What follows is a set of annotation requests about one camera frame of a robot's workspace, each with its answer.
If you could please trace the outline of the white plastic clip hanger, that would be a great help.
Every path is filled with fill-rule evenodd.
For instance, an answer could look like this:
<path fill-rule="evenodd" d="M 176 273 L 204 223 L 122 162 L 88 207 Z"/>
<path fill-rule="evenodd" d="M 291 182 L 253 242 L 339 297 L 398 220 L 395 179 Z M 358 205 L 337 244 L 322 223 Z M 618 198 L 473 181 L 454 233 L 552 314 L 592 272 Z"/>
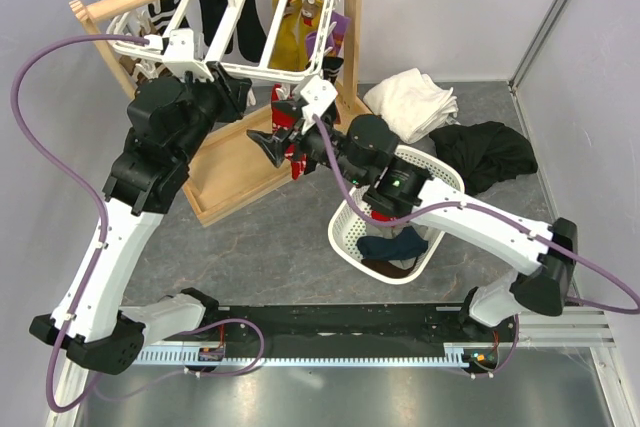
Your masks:
<path fill-rule="evenodd" d="M 143 38 L 147 42 L 145 45 L 135 44 L 133 37 L 125 33 L 129 18 L 136 14 L 140 8 L 154 1 L 156 0 L 141 0 L 133 3 L 126 2 L 125 6 L 122 7 L 117 14 L 111 14 L 109 16 L 111 22 L 108 26 L 107 33 L 113 37 L 110 43 L 116 53 L 129 56 L 133 59 L 142 59 L 150 65 L 160 63 L 164 66 L 162 63 L 162 54 L 168 44 L 169 33 L 174 29 L 180 29 L 179 25 L 186 14 L 190 0 L 181 0 L 176 13 L 163 35 L 149 34 Z M 286 1 L 287 0 L 278 1 L 259 61 L 255 66 L 249 66 L 226 63 L 222 60 L 226 46 L 231 39 L 234 29 L 237 27 L 241 17 L 241 11 L 246 4 L 246 0 L 227 0 L 227 6 L 221 18 L 220 26 L 209 46 L 204 44 L 203 37 L 202 51 L 205 65 L 207 62 L 219 61 L 233 77 L 245 77 L 251 80 L 280 84 L 297 85 L 309 76 L 318 75 L 322 70 L 322 62 L 325 57 L 324 41 L 328 34 L 335 0 L 323 0 L 319 26 L 316 31 L 317 37 L 314 52 L 311 59 L 308 60 L 307 68 L 301 71 L 285 71 L 271 69 L 269 67 L 269 61 Z"/>

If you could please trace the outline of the red patterned Christmas sock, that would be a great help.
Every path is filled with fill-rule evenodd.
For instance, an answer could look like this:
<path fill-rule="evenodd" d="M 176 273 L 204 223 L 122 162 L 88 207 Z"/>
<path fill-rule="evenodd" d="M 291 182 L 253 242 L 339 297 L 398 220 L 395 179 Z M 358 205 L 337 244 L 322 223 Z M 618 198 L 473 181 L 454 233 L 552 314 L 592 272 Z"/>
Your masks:
<path fill-rule="evenodd" d="M 377 212 L 375 210 L 371 211 L 370 216 L 371 216 L 372 219 L 374 219 L 376 221 L 381 221 L 381 222 L 385 222 L 385 223 L 396 220 L 396 217 L 388 216 L 388 215 L 382 214 L 380 212 Z"/>

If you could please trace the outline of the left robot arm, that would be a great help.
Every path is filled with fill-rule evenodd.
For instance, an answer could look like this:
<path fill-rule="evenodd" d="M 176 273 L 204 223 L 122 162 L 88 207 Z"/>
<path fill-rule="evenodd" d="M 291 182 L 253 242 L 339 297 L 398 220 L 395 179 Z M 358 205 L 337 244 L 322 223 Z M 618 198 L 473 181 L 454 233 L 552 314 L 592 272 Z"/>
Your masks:
<path fill-rule="evenodd" d="M 100 201 L 108 226 L 94 239 L 97 262 L 86 253 L 66 297 L 51 314 L 35 317 L 30 333 L 59 343 L 69 360 L 118 375 L 153 343 L 186 332 L 208 340 L 219 329 L 219 303 L 195 288 L 146 306 L 124 307 L 124 291 L 137 261 L 189 179 L 189 165 L 218 123 L 243 117 L 252 82 L 233 77 L 218 62 L 212 79 L 159 77 L 138 87 L 127 107 L 131 127 Z"/>

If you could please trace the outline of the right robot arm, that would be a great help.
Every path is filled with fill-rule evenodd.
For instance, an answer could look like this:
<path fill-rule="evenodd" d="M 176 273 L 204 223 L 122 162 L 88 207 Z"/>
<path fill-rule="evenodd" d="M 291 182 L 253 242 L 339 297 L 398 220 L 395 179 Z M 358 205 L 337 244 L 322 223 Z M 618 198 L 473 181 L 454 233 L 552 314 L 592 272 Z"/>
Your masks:
<path fill-rule="evenodd" d="M 373 114 L 355 117 L 345 133 L 314 106 L 285 102 L 296 121 L 273 133 L 250 130 L 274 166 L 295 146 L 316 165 L 333 170 L 340 188 L 364 190 L 359 208 L 344 196 L 352 211 L 376 227 L 405 223 L 424 225 L 469 242 L 508 263 L 512 271 L 473 289 L 458 315 L 458 328 L 477 341 L 503 320 L 522 312 L 548 317 L 563 313 L 575 268 L 576 225 L 560 218 L 552 224 L 497 209 L 433 176 L 426 168 L 401 158 L 399 138 Z"/>

